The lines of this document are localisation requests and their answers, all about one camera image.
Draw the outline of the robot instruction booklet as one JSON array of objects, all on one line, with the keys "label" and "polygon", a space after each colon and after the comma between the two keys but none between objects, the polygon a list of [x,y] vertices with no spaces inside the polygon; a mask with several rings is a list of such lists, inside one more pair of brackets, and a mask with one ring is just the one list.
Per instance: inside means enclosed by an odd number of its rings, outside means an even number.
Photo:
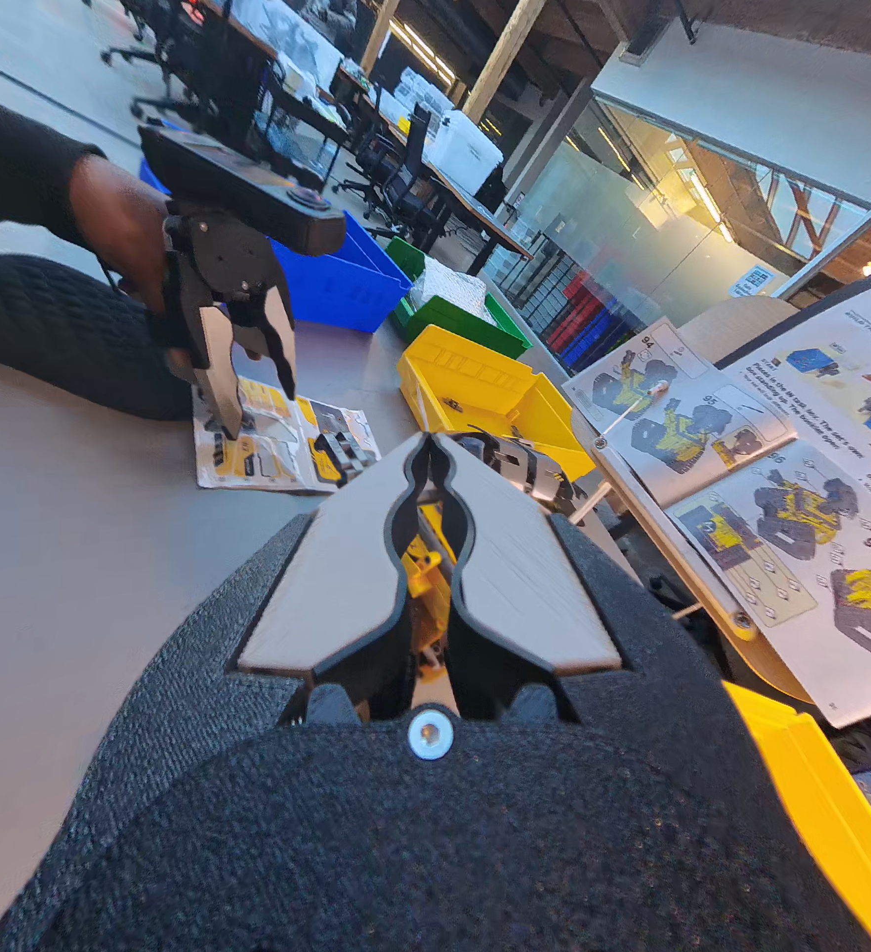
[{"label": "robot instruction booklet", "polygon": [[871,717],[871,278],[714,363],[661,318],[562,386],[836,728]]}]

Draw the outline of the person's left hand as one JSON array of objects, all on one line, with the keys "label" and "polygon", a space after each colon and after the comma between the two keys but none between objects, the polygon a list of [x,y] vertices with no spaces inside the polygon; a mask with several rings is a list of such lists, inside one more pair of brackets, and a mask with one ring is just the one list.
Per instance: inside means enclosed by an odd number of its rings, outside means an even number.
[{"label": "person's left hand", "polygon": [[152,315],[165,318],[164,195],[106,158],[87,153],[72,169],[69,202],[87,247]]}]

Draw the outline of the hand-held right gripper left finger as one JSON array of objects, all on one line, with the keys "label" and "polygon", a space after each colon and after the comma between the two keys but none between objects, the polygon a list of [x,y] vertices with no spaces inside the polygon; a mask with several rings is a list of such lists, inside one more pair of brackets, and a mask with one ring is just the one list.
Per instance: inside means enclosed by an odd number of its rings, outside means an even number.
[{"label": "hand-held right gripper left finger", "polygon": [[418,432],[313,514],[237,658],[242,672],[388,681],[408,657],[401,556],[417,534],[428,437]]}]

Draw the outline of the black office chair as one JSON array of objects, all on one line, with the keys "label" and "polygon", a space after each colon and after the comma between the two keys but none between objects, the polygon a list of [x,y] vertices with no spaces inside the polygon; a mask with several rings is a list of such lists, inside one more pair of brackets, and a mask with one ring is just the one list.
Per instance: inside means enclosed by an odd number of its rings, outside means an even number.
[{"label": "black office chair", "polygon": [[374,235],[412,240],[425,252],[441,233],[438,204],[442,195],[423,159],[431,118],[429,111],[416,106],[404,143],[396,141],[379,118],[358,144],[355,161],[347,165],[361,174],[361,180],[342,180],[331,187],[334,194],[360,194],[367,206],[365,219],[375,213],[384,219],[385,228],[373,231]]}]

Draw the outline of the blue plastic bin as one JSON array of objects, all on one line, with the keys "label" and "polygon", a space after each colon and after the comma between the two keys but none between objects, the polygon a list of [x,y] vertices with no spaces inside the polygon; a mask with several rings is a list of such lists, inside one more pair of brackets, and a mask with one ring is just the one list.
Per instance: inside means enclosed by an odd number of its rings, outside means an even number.
[{"label": "blue plastic bin", "polygon": [[[142,180],[157,184],[166,195],[144,158],[141,167],[147,171]],[[303,185],[295,172],[291,178],[281,177]],[[295,322],[301,318],[374,332],[408,292],[410,281],[352,216],[344,214],[346,237],[335,254],[304,257],[281,244],[275,244],[275,253],[288,280]]]}]

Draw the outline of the white sticker sheet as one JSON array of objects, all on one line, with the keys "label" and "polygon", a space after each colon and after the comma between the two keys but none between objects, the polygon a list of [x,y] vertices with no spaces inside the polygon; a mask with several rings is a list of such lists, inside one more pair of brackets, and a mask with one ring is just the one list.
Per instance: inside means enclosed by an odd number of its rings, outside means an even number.
[{"label": "white sticker sheet", "polygon": [[239,377],[244,416],[230,439],[191,388],[195,481],[205,489],[333,494],[380,458],[362,411]]}]

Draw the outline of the white book stand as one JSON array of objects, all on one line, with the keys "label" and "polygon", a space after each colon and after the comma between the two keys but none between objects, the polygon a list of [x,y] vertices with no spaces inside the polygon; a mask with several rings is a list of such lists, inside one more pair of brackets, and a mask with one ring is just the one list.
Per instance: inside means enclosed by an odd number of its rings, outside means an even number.
[{"label": "white book stand", "polygon": [[[681,328],[686,343],[714,363],[730,362],[759,337],[772,333],[799,309],[780,298],[756,295],[720,302]],[[579,442],[592,452],[607,482],[607,494],[615,512],[626,508],[634,524],[658,549],[660,555],[690,592],[688,605],[697,615],[708,617],[715,631],[718,665],[731,682],[748,687],[781,703],[814,712],[814,705],[799,680],[779,658],[741,609],[737,599],[715,576],[651,494],[635,477],[631,467],[610,448],[594,444],[601,426],[590,424],[577,398],[573,404],[572,430]]]}]

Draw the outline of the yellow plastic bin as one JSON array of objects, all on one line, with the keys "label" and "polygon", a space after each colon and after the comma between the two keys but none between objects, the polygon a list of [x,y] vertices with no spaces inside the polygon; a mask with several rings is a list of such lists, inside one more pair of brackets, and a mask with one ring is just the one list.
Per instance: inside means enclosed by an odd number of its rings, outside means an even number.
[{"label": "yellow plastic bin", "polygon": [[[587,476],[595,461],[577,440],[572,407],[542,373],[441,327],[426,327],[400,356],[399,388],[424,432],[452,433],[472,425],[519,437],[561,465],[568,478]],[[458,401],[455,413],[442,397]]]},{"label": "yellow plastic bin", "polygon": [[817,865],[871,936],[871,804],[809,714],[722,683]]}]

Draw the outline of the yellow grey toy brick robot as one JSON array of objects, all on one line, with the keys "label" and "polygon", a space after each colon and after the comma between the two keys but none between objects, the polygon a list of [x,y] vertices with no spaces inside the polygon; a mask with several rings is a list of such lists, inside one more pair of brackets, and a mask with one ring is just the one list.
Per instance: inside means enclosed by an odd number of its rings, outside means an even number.
[{"label": "yellow grey toy brick robot", "polygon": [[455,554],[432,485],[431,437],[414,434],[318,510],[328,594],[318,604],[313,686],[338,684],[364,720],[393,720],[415,696],[449,696]]}]

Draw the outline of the bubble wrap sheet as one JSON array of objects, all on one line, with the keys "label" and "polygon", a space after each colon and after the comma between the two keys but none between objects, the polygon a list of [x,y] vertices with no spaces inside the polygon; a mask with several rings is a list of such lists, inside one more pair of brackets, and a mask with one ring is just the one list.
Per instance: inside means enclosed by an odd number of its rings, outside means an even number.
[{"label": "bubble wrap sheet", "polygon": [[438,261],[425,265],[409,292],[416,310],[440,298],[479,319],[487,312],[486,296],[487,287],[481,279],[445,268]]}]

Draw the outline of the white storage box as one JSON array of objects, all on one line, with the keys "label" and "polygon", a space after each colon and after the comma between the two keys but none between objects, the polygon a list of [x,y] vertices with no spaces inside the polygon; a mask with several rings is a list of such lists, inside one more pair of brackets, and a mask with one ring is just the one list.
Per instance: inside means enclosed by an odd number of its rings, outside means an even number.
[{"label": "white storage box", "polygon": [[461,111],[445,113],[433,142],[423,149],[423,158],[472,196],[503,165],[501,150]]}]

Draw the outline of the long wooden work table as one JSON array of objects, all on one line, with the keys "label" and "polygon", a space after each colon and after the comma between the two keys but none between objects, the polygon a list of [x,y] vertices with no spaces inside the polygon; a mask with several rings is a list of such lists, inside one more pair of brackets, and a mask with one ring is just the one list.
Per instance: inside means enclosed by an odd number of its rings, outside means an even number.
[{"label": "long wooden work table", "polygon": [[[298,15],[284,2],[222,2],[222,6],[227,7],[231,21],[248,30],[254,40],[260,41],[278,56],[283,56],[286,63],[299,64],[299,60],[292,55],[292,49],[300,44],[304,47],[316,44],[319,51],[329,49],[334,54],[338,52],[337,47],[327,42],[327,38],[322,31],[324,26],[322,20],[311,22],[307,17]],[[354,143],[352,151],[354,157],[358,150],[358,144],[371,124],[378,122],[379,118],[383,118],[388,124],[390,135],[396,141],[404,143],[407,135],[399,132],[396,124],[392,123],[389,117],[382,113],[381,107],[385,91],[383,89],[362,90],[358,83],[351,81],[355,78],[355,75],[349,72],[346,64],[345,59],[339,60],[335,65],[334,73],[346,74],[348,79],[344,83],[358,91],[356,104],[349,109],[353,132],[361,132],[361,136]],[[438,204],[441,233],[437,239],[446,232],[452,216],[457,217],[463,224],[473,230],[485,232],[488,236],[486,243],[477,253],[476,259],[470,266],[469,274],[477,275],[484,268],[489,256],[498,245],[502,245],[526,259],[532,257],[525,245],[519,243],[511,232],[502,227],[499,216],[492,212],[486,203],[476,196],[466,193],[451,180],[427,165],[424,159],[423,161],[432,183],[438,186],[442,195]]]}]

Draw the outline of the person's left forearm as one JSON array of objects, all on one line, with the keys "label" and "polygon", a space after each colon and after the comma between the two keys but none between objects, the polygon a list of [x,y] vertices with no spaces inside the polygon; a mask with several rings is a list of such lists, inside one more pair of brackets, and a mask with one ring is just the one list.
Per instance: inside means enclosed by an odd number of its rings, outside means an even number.
[{"label": "person's left forearm", "polygon": [[70,244],[89,246],[74,220],[70,183],[95,145],[12,112],[0,104],[0,223],[42,227]]}]

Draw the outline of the parts storage rack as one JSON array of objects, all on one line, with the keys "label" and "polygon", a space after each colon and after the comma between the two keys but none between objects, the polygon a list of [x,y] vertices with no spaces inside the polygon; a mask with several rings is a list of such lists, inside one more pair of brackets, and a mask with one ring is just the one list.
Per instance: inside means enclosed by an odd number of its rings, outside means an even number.
[{"label": "parts storage rack", "polygon": [[648,324],[538,233],[526,259],[498,245],[484,270],[541,345],[570,375],[646,332]]}]

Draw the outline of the green plastic bin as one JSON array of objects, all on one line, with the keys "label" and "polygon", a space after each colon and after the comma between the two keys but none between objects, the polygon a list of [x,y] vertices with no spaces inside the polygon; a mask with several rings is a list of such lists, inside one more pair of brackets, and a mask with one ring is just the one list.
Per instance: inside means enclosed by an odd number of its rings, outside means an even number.
[{"label": "green plastic bin", "polygon": [[406,343],[414,341],[426,327],[432,326],[441,327],[512,359],[517,359],[529,349],[528,339],[488,290],[484,319],[466,314],[440,298],[416,310],[409,292],[425,265],[436,259],[397,237],[390,240],[385,250],[410,280],[409,291],[389,315],[390,323]]}]

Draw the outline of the grey toy robot head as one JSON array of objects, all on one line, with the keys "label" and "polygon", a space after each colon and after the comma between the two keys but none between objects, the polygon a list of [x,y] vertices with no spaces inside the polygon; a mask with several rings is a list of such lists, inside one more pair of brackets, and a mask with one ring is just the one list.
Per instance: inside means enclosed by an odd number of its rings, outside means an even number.
[{"label": "grey toy robot head", "polygon": [[588,499],[558,462],[530,442],[489,434],[474,426],[449,433],[449,437],[548,512],[571,517]]}]

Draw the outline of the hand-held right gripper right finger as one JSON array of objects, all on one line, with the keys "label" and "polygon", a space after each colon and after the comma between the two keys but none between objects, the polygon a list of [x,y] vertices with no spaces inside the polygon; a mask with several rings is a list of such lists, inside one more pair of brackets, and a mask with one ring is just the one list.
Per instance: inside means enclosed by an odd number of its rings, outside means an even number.
[{"label": "hand-held right gripper right finger", "polygon": [[620,669],[546,511],[448,435],[433,450],[446,466],[442,525],[466,624],[557,676]]}]

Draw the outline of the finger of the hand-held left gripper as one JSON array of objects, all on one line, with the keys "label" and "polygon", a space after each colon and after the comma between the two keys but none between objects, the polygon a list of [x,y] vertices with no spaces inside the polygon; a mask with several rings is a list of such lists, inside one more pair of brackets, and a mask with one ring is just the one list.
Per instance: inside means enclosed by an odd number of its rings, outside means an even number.
[{"label": "finger of the hand-held left gripper", "polygon": [[287,399],[294,401],[298,395],[296,326],[279,287],[266,291],[256,325],[275,365],[279,385]]},{"label": "finger of the hand-held left gripper", "polygon": [[235,342],[229,317],[217,306],[198,310],[202,340],[207,354],[206,368],[196,368],[198,387],[215,421],[226,437],[235,441],[240,436],[243,408],[239,381],[232,362]]}]

